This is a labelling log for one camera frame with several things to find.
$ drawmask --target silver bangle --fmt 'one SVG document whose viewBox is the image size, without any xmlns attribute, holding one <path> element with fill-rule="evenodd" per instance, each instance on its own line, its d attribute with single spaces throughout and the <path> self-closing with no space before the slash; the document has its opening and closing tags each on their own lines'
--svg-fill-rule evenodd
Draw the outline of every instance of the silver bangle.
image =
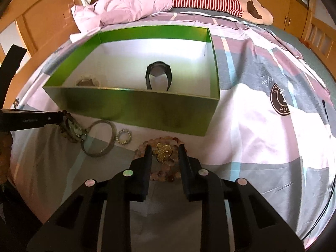
<svg viewBox="0 0 336 252">
<path fill-rule="evenodd" d="M 87 156 L 90 156 L 90 157 L 102 157 L 104 155 L 107 155 L 114 147 L 114 144 L 115 144 L 115 139 L 116 139 L 116 126 L 114 125 L 114 123 L 110 122 L 110 121 L 107 121 L 107 120 L 98 120 L 96 122 L 94 122 L 90 127 L 88 127 L 86 129 L 86 132 L 87 134 L 89 134 L 89 132 L 91 131 L 92 127 L 99 124 L 99 123 L 105 123 L 105 124 L 108 124 L 111 126 L 111 129 L 112 129 L 112 136 L 111 136 L 111 140 L 110 140 L 110 143 L 106 146 L 106 148 L 102 149 L 100 152 L 96 153 L 96 154 L 90 154 L 88 153 L 85 148 L 84 148 L 84 142 L 85 140 L 82 140 L 81 141 L 81 147 L 82 147 L 82 150 L 83 152 L 87 155 Z"/>
<path fill-rule="evenodd" d="M 120 140 L 120 136 L 123 134 L 123 133 L 127 133 L 128 134 L 128 138 L 126 140 Z M 128 144 L 129 142 L 131 142 L 132 140 L 132 133 L 130 130 L 128 129 L 122 129 L 120 130 L 118 133 L 117 133 L 117 142 L 121 145 L 126 145 Z"/>
</svg>

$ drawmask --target red and white striped cloth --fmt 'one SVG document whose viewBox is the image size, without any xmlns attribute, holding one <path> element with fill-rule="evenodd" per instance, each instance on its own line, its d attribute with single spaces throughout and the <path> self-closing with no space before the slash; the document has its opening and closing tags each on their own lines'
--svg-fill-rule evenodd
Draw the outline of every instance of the red and white striped cloth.
<svg viewBox="0 0 336 252">
<path fill-rule="evenodd" d="M 238 0 L 173 0 L 173 7 L 222 11 L 239 18 L 243 15 Z"/>
</svg>

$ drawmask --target silver screw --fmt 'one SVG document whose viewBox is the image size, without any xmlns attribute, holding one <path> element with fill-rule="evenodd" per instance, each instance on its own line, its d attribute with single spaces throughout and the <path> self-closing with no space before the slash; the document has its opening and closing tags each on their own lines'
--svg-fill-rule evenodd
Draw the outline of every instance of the silver screw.
<svg viewBox="0 0 336 252">
<path fill-rule="evenodd" d="M 245 178 L 239 178 L 237 182 L 241 186 L 246 186 L 247 185 L 247 180 Z"/>
<path fill-rule="evenodd" d="M 200 169 L 200 170 L 198 171 L 198 174 L 199 174 L 200 176 L 207 176 L 207 175 L 209 174 L 209 171 L 206 170 L 206 169 Z"/>
<path fill-rule="evenodd" d="M 125 170 L 123 172 L 123 175 L 126 177 L 132 176 L 133 175 L 133 171 L 132 170 Z"/>
<path fill-rule="evenodd" d="M 94 186 L 95 183 L 96 183 L 96 181 L 93 180 L 93 179 L 89 179 L 89 180 L 86 180 L 86 181 L 85 181 L 85 185 L 86 185 L 86 186 Z"/>
</svg>

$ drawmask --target open box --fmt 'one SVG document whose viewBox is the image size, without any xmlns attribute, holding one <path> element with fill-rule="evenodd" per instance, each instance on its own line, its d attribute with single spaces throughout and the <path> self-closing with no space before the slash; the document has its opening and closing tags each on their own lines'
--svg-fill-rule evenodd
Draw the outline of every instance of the open box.
<svg viewBox="0 0 336 252">
<path fill-rule="evenodd" d="M 147 66 L 155 61 L 171 67 L 168 92 L 146 89 Z M 88 76 L 99 87 L 76 86 Z M 220 98 L 209 29 L 174 25 L 98 33 L 61 63 L 44 90 L 70 113 L 199 136 Z"/>
</svg>

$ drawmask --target brown circular logo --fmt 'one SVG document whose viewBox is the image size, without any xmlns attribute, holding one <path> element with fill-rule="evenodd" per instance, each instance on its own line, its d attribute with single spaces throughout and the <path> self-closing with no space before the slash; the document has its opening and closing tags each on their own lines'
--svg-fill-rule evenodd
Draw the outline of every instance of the brown circular logo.
<svg viewBox="0 0 336 252">
<path fill-rule="evenodd" d="M 271 99 L 272 106 L 275 111 L 277 111 L 280 115 L 289 115 L 288 105 L 283 97 L 283 90 L 279 88 L 279 86 L 274 83 L 271 94 L 269 98 Z"/>
</svg>

